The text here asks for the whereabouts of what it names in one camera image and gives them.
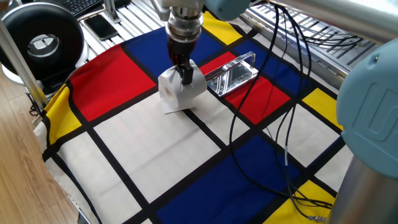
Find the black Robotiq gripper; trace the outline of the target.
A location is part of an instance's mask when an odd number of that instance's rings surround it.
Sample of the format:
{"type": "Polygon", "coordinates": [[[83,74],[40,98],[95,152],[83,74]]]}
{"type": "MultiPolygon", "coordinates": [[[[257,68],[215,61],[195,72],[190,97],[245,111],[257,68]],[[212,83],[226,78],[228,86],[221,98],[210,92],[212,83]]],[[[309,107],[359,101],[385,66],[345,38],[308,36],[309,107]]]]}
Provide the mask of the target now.
{"type": "Polygon", "coordinates": [[[180,73],[182,85],[189,85],[193,80],[193,67],[190,64],[190,54],[196,47],[196,41],[177,42],[171,38],[167,39],[167,50],[176,71],[180,73]]]}

